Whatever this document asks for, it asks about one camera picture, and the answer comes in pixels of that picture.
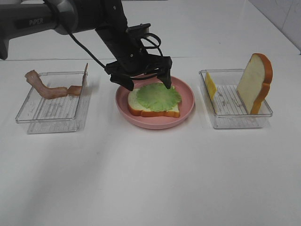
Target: white tabletop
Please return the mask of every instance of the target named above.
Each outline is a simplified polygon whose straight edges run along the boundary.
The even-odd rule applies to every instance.
[[[193,112],[174,128],[147,130],[127,122],[115,104],[118,85],[110,83],[109,76],[92,60],[0,62],[1,226],[301,224],[298,50],[248,2],[220,1],[222,6],[217,7],[214,2],[218,1],[202,1],[199,9],[196,1],[163,2],[158,4],[169,2],[174,6],[170,10],[186,21],[199,16],[199,9],[206,14],[199,18],[223,18],[194,25],[207,32],[195,29],[191,34],[193,25],[186,25],[183,29],[191,38],[177,40],[159,24],[158,16],[152,17],[157,21],[152,25],[154,32],[165,35],[162,45],[173,57],[172,75],[185,81],[195,95]],[[154,6],[153,2],[124,5],[129,11],[127,6],[135,3]],[[156,9],[170,19],[161,6]],[[226,15],[236,26],[228,23]],[[239,26],[241,23],[252,30]],[[227,33],[222,36],[217,31],[216,35],[210,27]],[[193,47],[197,33],[203,41]],[[191,53],[182,45],[172,45],[185,40]],[[28,58],[34,58],[32,51],[42,56],[42,49],[29,50]],[[75,52],[61,51],[62,58]],[[198,71],[244,68],[253,52],[266,54],[273,64],[267,97],[273,117],[262,129],[213,129],[200,93]],[[19,53],[24,54],[20,59],[26,59],[25,53]],[[10,57],[17,59],[16,54],[12,52]],[[86,62],[92,96],[84,130],[27,135],[15,123],[30,89],[24,74],[32,69],[40,73],[81,71]]]

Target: plastic container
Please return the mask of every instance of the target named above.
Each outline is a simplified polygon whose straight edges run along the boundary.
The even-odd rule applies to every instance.
[[[16,116],[27,134],[74,132],[86,123],[91,94],[84,72],[57,72],[39,74],[47,87],[81,86],[79,97],[66,96],[45,99],[32,87]]]
[[[206,72],[210,73],[217,87],[213,101],[211,101],[205,85]],[[262,128],[266,125],[268,118],[273,115],[266,100],[262,102],[258,114],[247,113],[246,107],[236,91],[243,72],[243,69],[202,70],[199,72],[201,92],[213,128]]]

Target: white wall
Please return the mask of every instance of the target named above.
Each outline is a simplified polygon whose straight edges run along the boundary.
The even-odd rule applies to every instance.
[[[301,51],[301,0],[249,0]]]

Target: bread crust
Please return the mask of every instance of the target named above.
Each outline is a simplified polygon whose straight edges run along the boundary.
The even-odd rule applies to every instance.
[[[262,53],[253,53],[253,55],[257,55],[260,57],[263,65],[264,65],[264,71],[265,71],[265,76],[264,80],[262,83],[261,90],[257,96],[257,98],[254,100],[253,107],[251,109],[251,114],[258,114],[259,109],[261,107],[261,103],[264,101],[265,97],[268,95],[269,89],[270,89],[270,84],[273,79],[273,69],[272,69],[272,64],[270,60]]]
[[[129,104],[127,104],[128,110],[130,113],[134,116],[142,116],[142,117],[158,117],[158,116],[166,116],[166,117],[174,117],[179,118],[180,112],[174,112],[174,111],[163,111],[163,112],[148,112],[144,110],[136,110],[133,109]]]

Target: pink plate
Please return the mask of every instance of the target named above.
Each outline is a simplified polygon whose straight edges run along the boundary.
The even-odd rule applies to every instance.
[[[135,80],[135,88],[160,81],[156,77],[146,80]],[[193,107],[194,107],[194,96],[191,88],[182,80],[172,77],[172,86],[175,87],[175,89],[180,93],[182,97],[182,101],[179,104],[180,114],[181,116],[179,118],[173,118],[173,117],[142,117],[142,116],[133,116],[127,107],[127,96],[129,94],[129,91],[120,86],[116,91],[116,104],[121,112],[121,114],[125,117],[126,120],[128,120],[130,123],[146,128],[146,129],[166,129],[173,126],[176,126],[183,122],[191,113]]]

